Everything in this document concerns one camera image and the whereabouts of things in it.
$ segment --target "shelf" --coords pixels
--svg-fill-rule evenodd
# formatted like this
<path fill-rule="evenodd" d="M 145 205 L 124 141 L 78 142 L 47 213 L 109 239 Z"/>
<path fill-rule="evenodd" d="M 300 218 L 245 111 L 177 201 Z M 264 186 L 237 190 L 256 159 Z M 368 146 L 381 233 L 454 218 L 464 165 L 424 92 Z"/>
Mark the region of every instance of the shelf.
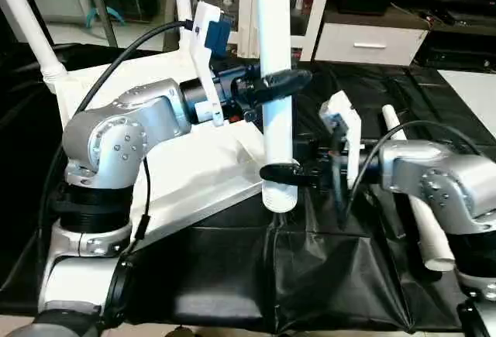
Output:
<path fill-rule="evenodd" d="M 399 29 L 424 29 L 441 33 L 464 33 L 472 35 L 496 36 L 496 17 L 470 16 L 466 24 L 458 23 L 454 26 L 434 19 L 429 24 L 416 13 L 426 12 L 424 9 L 414 9 L 412 13 L 390 6 L 384 15 L 359 15 L 339 13 L 333 5 L 324 11 L 324 23 L 343 25 L 361 25 L 377 27 L 394 27 Z"/>

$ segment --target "black cable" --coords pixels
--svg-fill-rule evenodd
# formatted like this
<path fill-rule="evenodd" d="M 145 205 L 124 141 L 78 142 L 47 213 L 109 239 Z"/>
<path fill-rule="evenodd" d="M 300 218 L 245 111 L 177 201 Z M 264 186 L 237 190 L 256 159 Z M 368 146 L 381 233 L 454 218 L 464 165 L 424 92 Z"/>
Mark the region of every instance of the black cable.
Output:
<path fill-rule="evenodd" d="M 355 201 L 355 198 L 358 193 L 358 187 L 360 186 L 361 181 L 363 180 L 363 176 L 365 175 L 365 172 L 367 171 L 367 168 L 370 166 L 370 163 L 372 162 L 372 159 L 376 154 L 379 152 L 381 147 L 389 140 L 391 136 L 393 136 L 396 132 L 399 132 L 400 130 L 404 128 L 409 128 L 412 126 L 436 126 L 438 128 L 444 129 L 445 131 L 451 133 L 452 135 L 455 135 L 459 139 L 463 140 L 474 152 L 475 155 L 483 156 L 484 154 L 478 149 L 477 145 L 470 139 L 468 136 L 466 136 L 464 133 L 462 133 L 460 130 L 453 128 L 452 126 L 448 126 L 446 124 L 442 124 L 441 122 L 431 122 L 429 120 L 413 120 L 411 122 L 405 122 L 403 124 L 400 124 L 399 126 L 394 127 L 391 129 L 389 132 L 387 132 L 382 138 L 380 138 L 375 146 L 372 148 L 370 153 L 368 154 L 367 158 L 363 162 L 363 166 L 360 169 L 360 172 L 358 173 L 358 176 L 356 176 L 355 183 L 353 184 L 353 187 L 350 192 L 350 199 L 348 200 L 348 205 L 346 206 L 346 210 L 344 213 L 344 218 L 347 221 L 348 216 L 350 215 L 351 211 L 351 206 L 353 205 L 353 202 Z"/>
<path fill-rule="evenodd" d="M 100 90 L 102 85 L 106 82 L 106 80 L 112 75 L 115 69 L 125 60 L 129 59 L 129 56 L 143 43 L 152 37 L 158 35 L 159 33 L 163 33 L 168 31 L 169 29 L 176 29 L 179 27 L 191 28 L 191 21 L 179 21 L 179 22 L 171 22 L 162 26 L 158 26 L 155 29 L 150 30 L 145 33 L 134 42 L 132 42 L 120 55 L 108 66 L 103 74 L 98 78 L 98 80 L 93 84 L 89 92 L 85 95 L 80 105 L 77 107 L 75 115 L 81 111 L 84 111 L 93 97 Z M 61 168 L 61 164 L 64 161 L 64 150 L 62 148 L 62 143 L 57 147 L 57 151 L 53 155 L 53 159 L 50 163 L 48 171 L 46 172 L 45 182 L 43 183 L 43 190 L 41 193 L 40 199 L 40 209 L 38 211 L 38 253 L 37 253 L 37 265 L 38 265 L 38 284 L 41 286 L 43 281 L 43 271 L 45 267 L 45 248 L 44 248 L 44 240 L 43 240 L 43 232 L 50 225 L 47 221 L 46 209 L 47 209 L 47 198 L 48 191 L 51 190 L 53 186 L 53 179 L 55 177 L 55 172 Z"/>
<path fill-rule="evenodd" d="M 136 248 L 136 245 L 140 240 L 145 237 L 146 229 L 148 228 L 148 222 L 150 222 L 150 195 L 151 195 L 151 177 L 150 177 L 150 169 L 148 168 L 148 160 L 146 157 L 143 159 L 143 167 L 145 169 L 146 175 L 146 203 L 145 203 L 145 212 L 141 216 L 141 219 L 138 224 L 138 229 L 134 234 L 134 241 L 130 246 L 126 249 L 126 251 L 122 254 L 122 258 L 125 260 L 129 255 L 133 253 L 133 250 Z"/>
<path fill-rule="evenodd" d="M 346 198 L 343 195 L 341 183 L 341 140 L 345 135 L 342 126 L 336 126 L 331 136 L 331 176 L 332 192 L 334 194 L 334 206 L 337 211 L 338 226 L 343 227 L 346 222 L 345 208 Z"/>

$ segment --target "floor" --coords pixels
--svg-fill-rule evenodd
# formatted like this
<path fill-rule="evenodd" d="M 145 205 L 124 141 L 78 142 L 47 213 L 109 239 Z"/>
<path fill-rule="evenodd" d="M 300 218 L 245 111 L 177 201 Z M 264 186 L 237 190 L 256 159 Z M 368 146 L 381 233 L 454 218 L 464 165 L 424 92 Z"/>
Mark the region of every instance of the floor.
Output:
<path fill-rule="evenodd" d="M 158 16 L 150 23 L 128 22 L 122 25 L 118 22 L 112 22 L 112 28 L 118 46 L 127 47 L 144 33 L 162 24 L 164 24 L 163 17 Z M 83 43 L 109 46 L 100 22 L 93 22 L 90 29 L 78 24 L 54 22 L 48 22 L 46 27 L 56 44 Z M 160 34 L 145 42 L 140 49 L 161 51 L 163 47 L 164 35 Z"/>
<path fill-rule="evenodd" d="M 31 322 L 31 318 L 2 316 L 0 315 L 0 335 L 6 335 L 13 329 Z M 104 337 L 164 337 L 167 333 L 176 329 L 176 325 L 165 324 L 123 324 L 116 329 L 105 332 Z M 201 337 L 268 337 L 267 333 L 250 332 L 234 328 L 204 328 L 191 327 L 192 331 Z M 404 332 L 363 332 L 363 331 L 317 331 L 288 333 L 291 337 L 409 337 Z M 462 333 L 431 333 L 417 332 L 414 337 L 462 337 Z"/>

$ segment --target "black cover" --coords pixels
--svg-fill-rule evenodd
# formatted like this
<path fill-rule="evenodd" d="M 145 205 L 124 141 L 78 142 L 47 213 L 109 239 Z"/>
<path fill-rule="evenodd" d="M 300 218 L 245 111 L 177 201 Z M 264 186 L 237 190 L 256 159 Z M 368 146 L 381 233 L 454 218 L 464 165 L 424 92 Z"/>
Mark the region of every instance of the black cover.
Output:
<path fill-rule="evenodd" d="M 94 64 L 91 47 L 76 48 L 76 66 Z M 496 155 L 490 133 L 434 70 L 331 64 L 310 68 L 315 72 L 312 87 L 296 101 L 298 133 L 327 139 L 316 114 L 339 87 L 360 113 L 367 141 L 384 133 L 381 106 L 390 103 L 403 122 L 446 122 Z M 43 173 L 60 138 L 60 124 L 55 97 L 38 82 L 23 89 L 4 88 L 0 96 L 0 163 L 12 181 L 3 191 L 3 284 L 33 232 Z M 16 111 L 9 111 L 12 106 Z M 445 139 L 439 130 L 407 133 Z M 459 330 L 456 306 L 465 297 L 452 273 L 441 277 L 423 268 L 408 202 L 378 186 L 362 192 L 345 232 L 336 227 L 332 201 L 302 188 L 291 214 L 271 214 L 257 195 L 137 253 L 129 322 L 266 332 Z M 32 315 L 33 251 L 18 266 L 10 284 L 0 285 L 0 313 Z"/>

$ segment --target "white pipe end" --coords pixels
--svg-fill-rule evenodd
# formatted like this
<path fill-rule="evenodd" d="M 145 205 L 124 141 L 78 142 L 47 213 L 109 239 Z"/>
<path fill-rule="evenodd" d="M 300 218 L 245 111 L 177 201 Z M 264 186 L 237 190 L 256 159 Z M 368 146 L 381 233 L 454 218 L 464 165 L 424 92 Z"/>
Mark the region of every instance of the white pipe end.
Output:
<path fill-rule="evenodd" d="M 452 271 L 455 268 L 455 257 L 451 253 L 447 240 L 431 242 L 422 238 L 418 243 L 424 266 L 432 271 Z"/>
<path fill-rule="evenodd" d="M 272 181 L 262 183 L 263 205 L 274 213 L 286 213 L 298 202 L 298 187 Z"/>

